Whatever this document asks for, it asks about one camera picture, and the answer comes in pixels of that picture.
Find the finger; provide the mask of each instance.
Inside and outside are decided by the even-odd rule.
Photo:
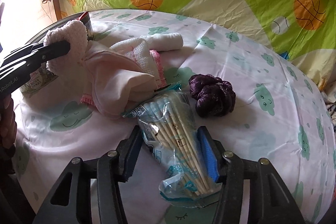
[[[3,99],[4,108],[6,109],[10,103],[11,103],[11,95],[8,95],[5,99]]]
[[[4,148],[11,148],[16,139],[17,124],[14,122],[12,130],[9,132],[6,138],[2,139],[2,145]]]
[[[9,106],[2,113],[0,132],[5,130],[5,128],[7,129],[10,128],[12,120],[13,120],[13,115],[14,115],[13,107],[14,107],[14,102],[11,99]]]

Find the qr code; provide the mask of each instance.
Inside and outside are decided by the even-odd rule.
[[[146,111],[146,109],[140,105],[136,108],[134,108],[132,111],[131,111],[131,114],[134,116],[134,117],[140,117],[142,114],[144,114]]]

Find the pink trim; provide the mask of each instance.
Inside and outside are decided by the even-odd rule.
[[[89,94],[83,94],[81,98],[81,103],[89,104],[89,105],[96,107],[92,99],[92,95],[89,95]]]
[[[166,82],[165,76],[163,74],[163,66],[161,64],[160,54],[155,50],[150,50],[149,52],[153,57],[153,60],[156,64],[156,66],[157,66],[157,70],[159,71],[159,77],[160,77],[161,83],[158,84],[158,87],[162,88],[162,87],[167,85],[167,82]]]

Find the blue gripper pad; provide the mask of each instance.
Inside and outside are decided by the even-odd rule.
[[[206,139],[201,130],[198,131],[198,140],[201,143],[202,155],[205,166],[207,168],[208,175],[216,183],[219,178],[217,159],[214,153],[212,152],[208,140]]]

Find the plastic bag of cotton swabs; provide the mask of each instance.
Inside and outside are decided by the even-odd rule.
[[[202,206],[197,201],[217,192],[218,186],[207,175],[193,113],[178,87],[142,103],[132,114],[138,117],[145,143],[169,175],[159,185],[161,195],[174,204],[194,201],[181,206]]]

